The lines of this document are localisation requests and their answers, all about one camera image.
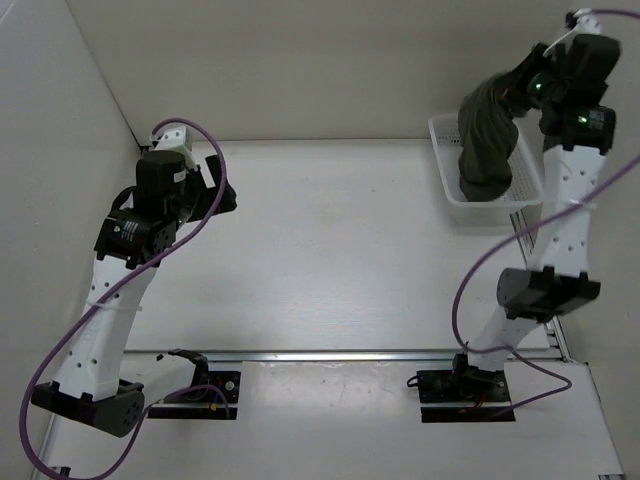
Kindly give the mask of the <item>olive green shorts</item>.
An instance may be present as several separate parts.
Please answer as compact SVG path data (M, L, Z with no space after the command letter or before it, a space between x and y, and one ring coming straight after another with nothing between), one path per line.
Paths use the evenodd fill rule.
M509 158L519 133L502 99L508 83L508 73L489 77L463 99L458 111L459 188L469 202L496 200L512 183Z

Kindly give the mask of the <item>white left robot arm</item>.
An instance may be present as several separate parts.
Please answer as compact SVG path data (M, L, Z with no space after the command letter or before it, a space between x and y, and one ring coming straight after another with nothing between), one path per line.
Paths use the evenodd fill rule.
M130 378L120 375L141 300L161 260L178 245L178 230L189 222L203 226L237 206L233 188L221 183L219 157L207 157L206 165L213 186L189 153L143 153L135 184L113 201L98 234L81 325L66 340L69 350L54 378L30 388L30 404L122 438L160 401L224 398L205 356L190 350L171 350Z

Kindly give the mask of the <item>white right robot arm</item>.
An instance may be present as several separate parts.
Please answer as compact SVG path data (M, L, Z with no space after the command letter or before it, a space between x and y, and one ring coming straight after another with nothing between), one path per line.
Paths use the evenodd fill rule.
M603 190L600 170L613 145L616 113L600 101L606 79L621 54L619 41L579 34L569 46L537 45L513 71L476 91L484 104L467 116L475 135L492 141L501 135L489 118L508 121L537 109L544 136L545 200L533 225L537 237L525 269L506 269L497 285L498 308L476 339L465 345L449 387L470 400L486 384L485 376L502 370L522 339L538 324L570 313L592 301L601 285L588 276L586 241L591 202Z

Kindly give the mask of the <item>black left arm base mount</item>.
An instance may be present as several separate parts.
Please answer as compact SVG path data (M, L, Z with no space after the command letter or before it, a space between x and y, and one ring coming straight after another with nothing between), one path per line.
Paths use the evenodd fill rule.
M241 372L212 366L195 351L174 349L156 357L144 376L147 417L162 420L235 420Z

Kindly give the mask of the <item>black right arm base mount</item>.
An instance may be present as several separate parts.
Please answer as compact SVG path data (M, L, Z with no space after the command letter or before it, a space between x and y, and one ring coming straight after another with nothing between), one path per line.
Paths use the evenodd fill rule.
M484 371L456 354L450 367L417 370L406 381L418 391L424 424L508 423L516 420L503 370Z

